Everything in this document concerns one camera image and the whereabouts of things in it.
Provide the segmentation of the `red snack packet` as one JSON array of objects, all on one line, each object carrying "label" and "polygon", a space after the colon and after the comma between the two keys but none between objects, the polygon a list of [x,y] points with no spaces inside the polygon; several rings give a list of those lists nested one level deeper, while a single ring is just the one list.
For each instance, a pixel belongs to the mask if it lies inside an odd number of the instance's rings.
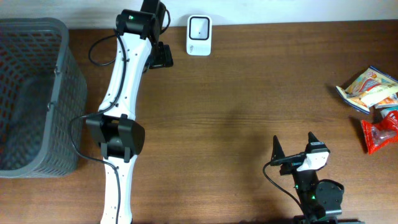
[{"label": "red snack packet", "polygon": [[397,110],[390,111],[380,123],[361,121],[368,154],[397,142]]}]

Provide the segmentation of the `teal tissue pack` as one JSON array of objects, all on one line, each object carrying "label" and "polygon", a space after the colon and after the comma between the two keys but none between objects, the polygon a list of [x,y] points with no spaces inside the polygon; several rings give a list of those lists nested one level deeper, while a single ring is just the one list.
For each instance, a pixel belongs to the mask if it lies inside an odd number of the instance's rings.
[{"label": "teal tissue pack", "polygon": [[393,106],[390,108],[385,108],[381,111],[381,116],[382,118],[385,118],[391,111],[397,111],[398,110],[398,106]]}]

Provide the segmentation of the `yellow chip bag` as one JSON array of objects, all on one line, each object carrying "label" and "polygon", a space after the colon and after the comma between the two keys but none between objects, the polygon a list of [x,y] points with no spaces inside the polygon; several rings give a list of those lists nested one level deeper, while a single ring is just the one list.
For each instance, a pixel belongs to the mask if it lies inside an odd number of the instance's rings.
[{"label": "yellow chip bag", "polygon": [[345,103],[357,111],[369,114],[370,107],[397,94],[397,79],[370,66],[347,88],[335,88]]}]

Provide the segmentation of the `orange small box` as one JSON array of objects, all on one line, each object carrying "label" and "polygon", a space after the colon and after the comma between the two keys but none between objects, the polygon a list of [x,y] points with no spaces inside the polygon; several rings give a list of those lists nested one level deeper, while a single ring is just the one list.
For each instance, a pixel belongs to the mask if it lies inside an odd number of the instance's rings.
[{"label": "orange small box", "polygon": [[394,107],[397,106],[397,94],[392,94],[391,96],[383,99],[382,101],[380,101],[379,103],[375,104],[374,107],[376,109],[379,108],[390,108],[390,107]]}]

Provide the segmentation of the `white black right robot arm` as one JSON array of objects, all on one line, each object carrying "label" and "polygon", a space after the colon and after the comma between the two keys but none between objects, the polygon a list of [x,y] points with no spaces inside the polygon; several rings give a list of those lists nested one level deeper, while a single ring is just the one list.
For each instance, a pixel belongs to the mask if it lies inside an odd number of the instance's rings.
[{"label": "white black right robot arm", "polygon": [[302,215],[293,217],[294,223],[337,223],[342,214],[341,203],[345,188],[342,184],[330,180],[320,180],[317,171],[326,166],[330,150],[311,132],[308,144],[303,152],[286,156],[277,138],[273,137],[271,161],[267,166],[279,166],[280,175],[291,175],[298,197],[293,200],[298,204]]}]

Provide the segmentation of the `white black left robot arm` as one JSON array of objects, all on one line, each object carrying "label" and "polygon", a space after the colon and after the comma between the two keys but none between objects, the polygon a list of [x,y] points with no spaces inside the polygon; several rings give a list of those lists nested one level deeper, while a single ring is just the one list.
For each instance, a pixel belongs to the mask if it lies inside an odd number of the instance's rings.
[{"label": "white black left robot arm", "polygon": [[136,122],[136,101],[142,75],[148,69],[173,66],[171,50],[159,40],[170,24],[166,9],[124,10],[116,18],[117,53],[106,96],[86,125],[98,144],[105,170],[101,223],[132,223],[133,170],[145,140]]}]

